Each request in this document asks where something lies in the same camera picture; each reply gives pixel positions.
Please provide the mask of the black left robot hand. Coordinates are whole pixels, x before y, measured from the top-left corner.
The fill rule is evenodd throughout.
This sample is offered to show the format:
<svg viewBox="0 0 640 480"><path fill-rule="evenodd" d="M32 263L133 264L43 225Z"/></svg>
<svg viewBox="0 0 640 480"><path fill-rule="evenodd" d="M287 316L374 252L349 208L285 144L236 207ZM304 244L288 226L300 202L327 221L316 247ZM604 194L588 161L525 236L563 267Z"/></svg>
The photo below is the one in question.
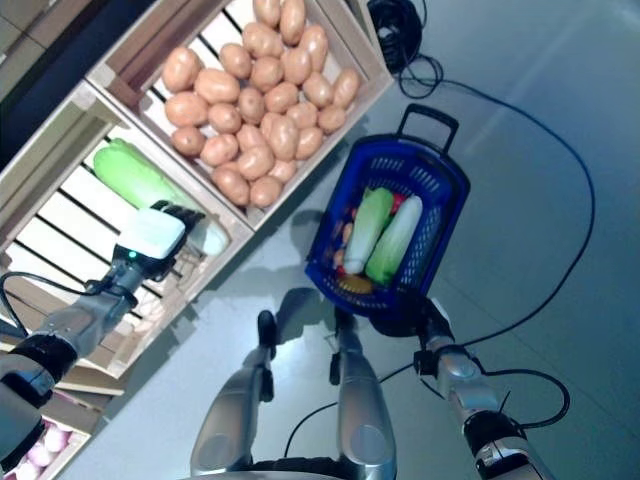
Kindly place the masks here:
<svg viewBox="0 0 640 480"><path fill-rule="evenodd" d="M201 212L166 200L139 209L116 240L112 268L133 270L143 280L160 282L173 269L189 234L203 218Z"/></svg>

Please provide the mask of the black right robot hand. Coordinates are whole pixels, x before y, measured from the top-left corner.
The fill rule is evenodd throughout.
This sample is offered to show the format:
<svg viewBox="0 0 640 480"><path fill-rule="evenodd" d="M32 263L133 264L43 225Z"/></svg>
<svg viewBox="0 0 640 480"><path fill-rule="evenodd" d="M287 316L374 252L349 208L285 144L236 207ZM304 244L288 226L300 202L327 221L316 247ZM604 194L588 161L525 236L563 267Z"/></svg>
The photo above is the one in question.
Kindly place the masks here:
<svg viewBox="0 0 640 480"><path fill-rule="evenodd" d="M427 345L436 342L453 344L455 337L451 329L451 323L446 315L441 311L439 304L429 298L426 299L426 325L425 342Z"/></svg>

